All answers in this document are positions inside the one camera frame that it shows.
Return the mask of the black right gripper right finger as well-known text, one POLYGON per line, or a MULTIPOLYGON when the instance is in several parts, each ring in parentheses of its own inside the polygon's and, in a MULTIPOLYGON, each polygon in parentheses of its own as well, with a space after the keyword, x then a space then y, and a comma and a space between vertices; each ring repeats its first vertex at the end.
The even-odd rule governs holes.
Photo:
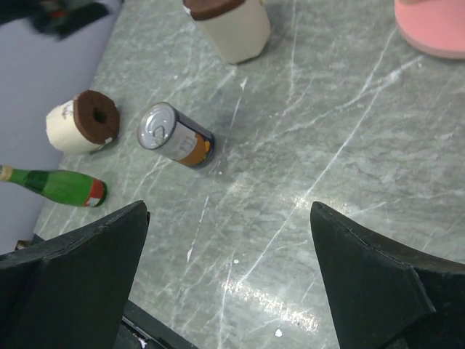
POLYGON ((312 239, 340 348, 463 348, 464 265, 312 204, 312 239))

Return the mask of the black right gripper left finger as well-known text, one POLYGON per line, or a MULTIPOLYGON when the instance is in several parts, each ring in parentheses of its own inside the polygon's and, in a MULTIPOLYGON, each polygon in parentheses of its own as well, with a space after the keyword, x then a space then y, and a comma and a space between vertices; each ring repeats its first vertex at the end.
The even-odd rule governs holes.
POLYGON ((136 201, 1 256, 2 348, 112 348, 150 214, 136 201))

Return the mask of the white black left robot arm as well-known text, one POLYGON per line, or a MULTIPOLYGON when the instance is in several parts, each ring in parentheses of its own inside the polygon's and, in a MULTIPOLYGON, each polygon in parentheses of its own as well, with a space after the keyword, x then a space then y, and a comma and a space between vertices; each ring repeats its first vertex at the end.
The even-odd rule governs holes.
POLYGON ((63 40, 113 14, 103 1, 1 0, 1 24, 24 20, 37 33, 63 40))

